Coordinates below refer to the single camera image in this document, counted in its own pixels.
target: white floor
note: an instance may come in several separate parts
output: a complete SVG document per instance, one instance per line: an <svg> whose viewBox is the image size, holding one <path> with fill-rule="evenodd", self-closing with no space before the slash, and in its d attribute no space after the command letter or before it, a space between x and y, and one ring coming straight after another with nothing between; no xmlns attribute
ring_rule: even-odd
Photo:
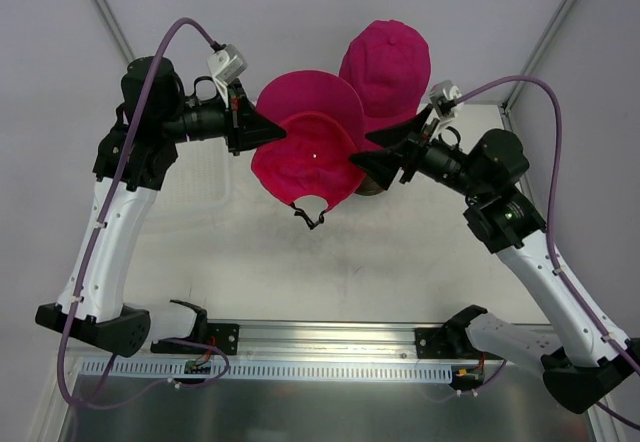
<svg viewBox="0 0 640 442"><path fill-rule="evenodd" d="M468 106L469 150L501 127L495 106ZM352 196L309 231L262 188L251 154L231 160L231 197L209 223L140 236L129 302L188 300L230 319L442 322L469 304L511 322L546 322L519 281L478 242L463 198L420 175Z"/></svg>

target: cap brim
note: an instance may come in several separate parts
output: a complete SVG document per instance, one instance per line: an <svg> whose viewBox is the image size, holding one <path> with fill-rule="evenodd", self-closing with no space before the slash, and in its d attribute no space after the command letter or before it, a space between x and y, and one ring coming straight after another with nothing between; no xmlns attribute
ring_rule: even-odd
<svg viewBox="0 0 640 442"><path fill-rule="evenodd" d="M256 111L280 124L301 112L320 112L338 121L358 149L364 142L364 110L348 82L319 70L281 75L260 93Z"/></svg>

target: pink cap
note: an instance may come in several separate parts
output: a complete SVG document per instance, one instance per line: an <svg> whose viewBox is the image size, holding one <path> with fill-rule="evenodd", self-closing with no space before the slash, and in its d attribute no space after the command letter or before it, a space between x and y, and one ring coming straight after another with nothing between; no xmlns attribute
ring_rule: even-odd
<svg viewBox="0 0 640 442"><path fill-rule="evenodd" d="M358 188L364 172L349 156L364 140L364 114L344 80L317 70L285 74L265 87L256 111L287 131L258 148L251 162L274 197L291 205L316 195L329 211Z"/></svg>
<svg viewBox="0 0 640 442"><path fill-rule="evenodd" d="M429 46L402 22L376 20L351 42L339 75L362 101L364 132L385 129L416 115L431 77ZM365 140L363 148L379 147Z"/></svg>

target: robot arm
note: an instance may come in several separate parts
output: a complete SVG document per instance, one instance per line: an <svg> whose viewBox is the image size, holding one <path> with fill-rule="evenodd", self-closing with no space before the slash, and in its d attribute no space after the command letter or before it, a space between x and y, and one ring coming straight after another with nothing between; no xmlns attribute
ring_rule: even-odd
<svg viewBox="0 0 640 442"><path fill-rule="evenodd" d="M101 225L89 261L80 297L74 288L89 239L97 224L120 159L128 125L151 58L133 61L122 79L124 103L117 120L100 142L93 171L91 215L69 281L53 304L38 308L36 323L62 332L72 302L77 311L71 336L108 352L129 357L148 340L186 338L200 333L206 311L185 302L138 307L123 301L131 255L145 217L162 187L165 174L176 161L176 143L224 137L230 152L252 150L283 138L286 133L255 112L237 79L246 64L233 46L226 46L208 60L218 95L201 101L186 97L182 82L168 59L163 59L149 94L134 145L108 212Z"/></svg>
<svg viewBox="0 0 640 442"><path fill-rule="evenodd" d="M582 413L632 372L609 341L617 341L625 347L625 355L637 361L640 340L630 339L598 307L557 248L560 270L602 321L606 337L554 269L546 223L515 185L529 168L515 134L493 129L468 154L460 150L460 134L449 126L458 108L458 94L450 82L436 85L431 104L414 119L367 134L383 150L355 154L351 160L385 189L402 169L401 183L421 173L464 195L469 228L525 285L557 336L542 337L476 308L479 310L463 311L451 319L458 331L455 338L463 336L471 348L496 354L541 376L558 402ZM445 143L439 136L443 130L453 132L458 142Z"/></svg>

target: black clip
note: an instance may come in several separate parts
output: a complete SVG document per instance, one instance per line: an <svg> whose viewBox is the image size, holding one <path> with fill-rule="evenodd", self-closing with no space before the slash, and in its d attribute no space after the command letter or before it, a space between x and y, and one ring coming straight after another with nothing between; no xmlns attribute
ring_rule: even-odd
<svg viewBox="0 0 640 442"><path fill-rule="evenodd" d="M299 209L298 207L296 207L296 204L294 204L293 202L291 202L290 207L293 210L295 210L293 216L294 217L302 217L304 219L304 221L307 223L307 227L309 227L309 230L313 230L317 226L319 226L321 224L324 224L324 214L325 214L326 210L323 210L322 212L320 212L320 215L318 216L318 220L316 220L314 222L313 220L311 220L311 217L309 217L304 210Z"/></svg>

